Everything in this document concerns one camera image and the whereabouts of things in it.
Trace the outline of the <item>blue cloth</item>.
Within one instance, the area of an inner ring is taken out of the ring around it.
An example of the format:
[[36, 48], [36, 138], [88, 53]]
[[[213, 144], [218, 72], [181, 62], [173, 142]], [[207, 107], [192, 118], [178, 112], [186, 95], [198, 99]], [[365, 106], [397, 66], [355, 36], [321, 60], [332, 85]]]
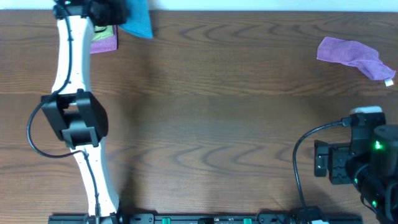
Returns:
[[119, 27], [136, 37], [152, 39], [152, 23], [147, 0], [126, 0], [127, 20]]

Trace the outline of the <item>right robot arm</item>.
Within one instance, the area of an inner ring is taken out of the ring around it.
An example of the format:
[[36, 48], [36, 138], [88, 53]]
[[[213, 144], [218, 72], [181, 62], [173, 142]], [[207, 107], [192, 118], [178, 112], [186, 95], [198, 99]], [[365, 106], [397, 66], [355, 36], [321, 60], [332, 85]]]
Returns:
[[314, 141], [314, 176], [333, 185], [351, 184], [380, 223], [397, 223], [397, 126], [383, 112], [343, 118], [349, 143]]

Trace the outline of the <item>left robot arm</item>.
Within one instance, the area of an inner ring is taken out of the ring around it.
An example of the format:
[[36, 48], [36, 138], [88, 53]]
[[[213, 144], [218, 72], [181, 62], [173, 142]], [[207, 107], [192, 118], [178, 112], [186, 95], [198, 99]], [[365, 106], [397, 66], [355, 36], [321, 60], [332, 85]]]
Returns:
[[120, 209], [108, 169], [106, 110], [91, 92], [90, 50], [97, 26], [126, 21], [126, 5], [118, 1], [56, 1], [53, 7], [60, 40], [58, 68], [50, 95], [42, 97], [44, 112], [56, 137], [75, 158], [88, 197], [81, 216], [54, 215], [51, 223], [128, 223]]

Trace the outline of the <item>folded green cloth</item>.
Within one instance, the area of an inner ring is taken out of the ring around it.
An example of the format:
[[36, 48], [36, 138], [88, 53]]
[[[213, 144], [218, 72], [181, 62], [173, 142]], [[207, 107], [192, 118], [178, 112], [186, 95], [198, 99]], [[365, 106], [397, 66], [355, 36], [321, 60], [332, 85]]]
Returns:
[[106, 39], [108, 37], [112, 37], [114, 35], [113, 26], [95, 26], [95, 34], [93, 36], [93, 41]]

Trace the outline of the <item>folded purple cloth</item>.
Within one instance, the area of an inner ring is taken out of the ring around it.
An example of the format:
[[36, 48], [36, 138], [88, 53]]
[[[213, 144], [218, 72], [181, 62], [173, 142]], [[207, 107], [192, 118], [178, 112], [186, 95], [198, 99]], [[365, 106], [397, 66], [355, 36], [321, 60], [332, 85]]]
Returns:
[[91, 54], [103, 53], [103, 52], [111, 52], [118, 49], [118, 29], [116, 26], [113, 26], [114, 35], [112, 37], [108, 37], [106, 39], [92, 41], [91, 43]]

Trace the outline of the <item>crumpled purple cloth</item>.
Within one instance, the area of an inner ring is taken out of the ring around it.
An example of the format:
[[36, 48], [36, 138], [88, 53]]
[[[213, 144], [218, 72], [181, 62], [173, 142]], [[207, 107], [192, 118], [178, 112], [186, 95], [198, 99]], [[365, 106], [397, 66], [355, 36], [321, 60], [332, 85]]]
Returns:
[[325, 37], [318, 46], [317, 59], [356, 67], [370, 80], [383, 81], [385, 86], [394, 84], [396, 71], [382, 62], [377, 50], [355, 40]]

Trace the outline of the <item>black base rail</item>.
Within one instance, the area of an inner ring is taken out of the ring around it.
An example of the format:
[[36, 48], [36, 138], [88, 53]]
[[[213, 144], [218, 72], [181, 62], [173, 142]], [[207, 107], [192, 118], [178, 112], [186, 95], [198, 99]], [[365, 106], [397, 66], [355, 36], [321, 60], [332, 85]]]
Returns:
[[298, 218], [282, 213], [260, 213], [258, 215], [154, 215], [137, 213], [117, 217], [95, 217], [88, 215], [51, 215], [48, 224], [278, 224], [302, 223]]

